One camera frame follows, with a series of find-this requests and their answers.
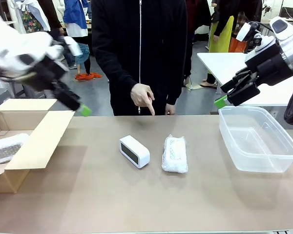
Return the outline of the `person in yellow apron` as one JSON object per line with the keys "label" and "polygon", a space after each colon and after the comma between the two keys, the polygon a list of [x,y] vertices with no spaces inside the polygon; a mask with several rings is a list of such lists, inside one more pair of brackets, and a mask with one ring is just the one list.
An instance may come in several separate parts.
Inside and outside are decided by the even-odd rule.
{"label": "person in yellow apron", "polygon": [[209,53],[227,53],[239,0],[212,0]]}

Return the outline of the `person in blue jacket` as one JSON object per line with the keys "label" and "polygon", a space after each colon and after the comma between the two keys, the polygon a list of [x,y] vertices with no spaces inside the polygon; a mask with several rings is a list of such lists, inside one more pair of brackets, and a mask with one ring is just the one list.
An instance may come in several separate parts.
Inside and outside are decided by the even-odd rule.
{"label": "person in blue jacket", "polygon": [[81,50],[81,54],[75,56],[77,74],[90,74],[91,62],[85,18],[88,2],[87,0],[64,0],[64,7],[63,21],[67,35],[77,42]]}

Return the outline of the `person's right hand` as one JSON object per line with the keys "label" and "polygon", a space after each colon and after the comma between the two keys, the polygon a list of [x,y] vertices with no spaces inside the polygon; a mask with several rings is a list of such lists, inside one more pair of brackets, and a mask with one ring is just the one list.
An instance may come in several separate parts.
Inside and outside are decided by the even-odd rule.
{"label": "person's right hand", "polygon": [[148,108],[151,115],[155,115],[152,102],[155,100],[154,94],[148,85],[137,83],[130,91],[131,99],[134,104],[138,107],[138,112],[141,112],[142,108]]}

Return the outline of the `brown cardboard box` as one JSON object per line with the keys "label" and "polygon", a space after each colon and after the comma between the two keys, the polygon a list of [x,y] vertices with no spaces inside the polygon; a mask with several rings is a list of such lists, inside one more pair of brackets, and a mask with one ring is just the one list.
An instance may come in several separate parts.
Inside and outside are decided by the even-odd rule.
{"label": "brown cardboard box", "polygon": [[52,111],[55,99],[8,99],[0,105],[0,140],[27,134],[9,162],[0,164],[0,193],[14,194],[34,169],[44,169],[74,112]]}

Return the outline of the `person's right forearm black sleeve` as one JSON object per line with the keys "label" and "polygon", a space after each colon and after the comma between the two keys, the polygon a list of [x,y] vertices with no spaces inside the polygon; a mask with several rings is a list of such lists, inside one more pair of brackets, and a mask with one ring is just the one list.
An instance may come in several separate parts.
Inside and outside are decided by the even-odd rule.
{"label": "person's right forearm black sleeve", "polygon": [[137,82],[132,78],[127,70],[122,68],[116,54],[99,47],[94,47],[93,51],[96,61],[107,76],[110,85],[114,89],[130,93]]}

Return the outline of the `bubble-wrapped clock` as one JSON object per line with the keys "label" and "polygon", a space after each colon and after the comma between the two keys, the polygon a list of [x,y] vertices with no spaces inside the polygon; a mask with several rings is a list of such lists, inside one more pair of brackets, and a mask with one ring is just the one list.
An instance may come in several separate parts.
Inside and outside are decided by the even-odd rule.
{"label": "bubble-wrapped clock", "polygon": [[21,133],[0,139],[0,164],[9,162],[28,138],[28,134]]}
{"label": "bubble-wrapped clock", "polygon": [[184,174],[188,172],[186,141],[184,137],[169,135],[165,139],[162,169],[170,173]]}

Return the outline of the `person in floral apron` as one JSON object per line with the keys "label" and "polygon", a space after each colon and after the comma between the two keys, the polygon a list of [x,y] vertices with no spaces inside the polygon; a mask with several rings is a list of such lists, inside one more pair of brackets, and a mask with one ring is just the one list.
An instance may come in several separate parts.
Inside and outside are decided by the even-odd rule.
{"label": "person in floral apron", "polygon": [[63,6],[63,0],[8,0],[8,4],[22,34],[63,31],[57,10]]}

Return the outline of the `person with orange bag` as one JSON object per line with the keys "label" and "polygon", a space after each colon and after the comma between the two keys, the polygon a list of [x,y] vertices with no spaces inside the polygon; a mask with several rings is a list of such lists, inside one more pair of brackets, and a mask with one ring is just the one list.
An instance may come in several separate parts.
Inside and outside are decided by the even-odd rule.
{"label": "person with orange bag", "polygon": [[240,11],[237,15],[236,25],[234,30],[231,34],[231,41],[229,46],[229,52],[230,53],[243,53],[247,47],[247,42],[245,41],[238,41],[236,39],[240,29],[242,26],[248,22],[248,18],[246,17],[244,11]]}

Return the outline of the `clear plastic container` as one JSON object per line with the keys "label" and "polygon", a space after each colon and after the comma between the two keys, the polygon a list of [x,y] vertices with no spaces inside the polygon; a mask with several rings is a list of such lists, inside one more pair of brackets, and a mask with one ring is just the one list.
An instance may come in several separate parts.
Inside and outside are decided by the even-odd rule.
{"label": "clear plastic container", "polygon": [[293,163],[293,139],[265,109],[225,106],[219,129],[238,170],[283,173]]}

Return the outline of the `person's left forearm black sleeve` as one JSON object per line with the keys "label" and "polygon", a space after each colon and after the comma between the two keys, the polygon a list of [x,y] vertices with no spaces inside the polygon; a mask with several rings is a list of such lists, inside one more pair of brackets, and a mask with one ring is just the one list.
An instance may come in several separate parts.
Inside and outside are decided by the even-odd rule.
{"label": "person's left forearm black sleeve", "polygon": [[172,60],[169,68],[167,104],[175,105],[179,98],[184,79],[185,55],[177,56]]}

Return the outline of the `white unwrapped digital clock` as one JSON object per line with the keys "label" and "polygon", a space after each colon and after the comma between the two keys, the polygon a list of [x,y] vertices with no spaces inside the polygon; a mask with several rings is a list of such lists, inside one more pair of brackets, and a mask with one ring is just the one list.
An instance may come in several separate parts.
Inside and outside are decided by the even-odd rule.
{"label": "white unwrapped digital clock", "polygon": [[127,135],[119,140],[119,149],[138,169],[143,168],[150,162],[149,150],[131,135]]}

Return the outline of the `orange shoes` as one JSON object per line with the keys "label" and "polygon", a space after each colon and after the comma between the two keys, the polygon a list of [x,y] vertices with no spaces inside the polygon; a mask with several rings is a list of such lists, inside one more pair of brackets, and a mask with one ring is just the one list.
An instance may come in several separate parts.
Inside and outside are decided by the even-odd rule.
{"label": "orange shoes", "polygon": [[87,80],[92,80],[96,78],[102,78],[103,76],[98,74],[98,73],[83,73],[83,74],[76,74],[75,79],[78,81],[87,81]]}

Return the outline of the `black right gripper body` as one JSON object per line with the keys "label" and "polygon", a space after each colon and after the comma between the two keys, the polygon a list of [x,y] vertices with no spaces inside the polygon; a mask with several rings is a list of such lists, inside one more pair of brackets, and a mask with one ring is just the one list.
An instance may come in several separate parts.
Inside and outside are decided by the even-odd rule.
{"label": "black right gripper body", "polygon": [[293,76],[293,71],[284,61],[277,43],[260,51],[246,54],[245,64],[251,71],[251,82],[255,85],[276,85]]}

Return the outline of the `person in black hoodie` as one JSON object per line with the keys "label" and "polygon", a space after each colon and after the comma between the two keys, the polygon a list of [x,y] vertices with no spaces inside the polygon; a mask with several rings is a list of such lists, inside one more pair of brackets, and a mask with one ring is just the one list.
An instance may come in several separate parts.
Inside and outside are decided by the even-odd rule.
{"label": "person in black hoodie", "polygon": [[[92,46],[116,54],[122,68],[140,84],[148,85],[155,100],[155,116],[165,115],[169,68],[177,56],[186,56],[185,0],[92,0]],[[151,116],[138,107],[130,93],[109,83],[115,116]]]}

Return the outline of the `white background table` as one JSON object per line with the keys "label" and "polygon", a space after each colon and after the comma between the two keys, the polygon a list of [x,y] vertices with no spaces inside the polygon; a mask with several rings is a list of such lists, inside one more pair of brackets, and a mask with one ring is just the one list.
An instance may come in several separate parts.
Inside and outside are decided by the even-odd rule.
{"label": "white background table", "polygon": [[[236,72],[245,68],[243,53],[197,53],[198,58],[218,82],[216,98],[224,96],[220,86],[233,78]],[[287,106],[293,94],[293,77],[275,85],[259,86],[260,94],[247,100],[243,106]]]}

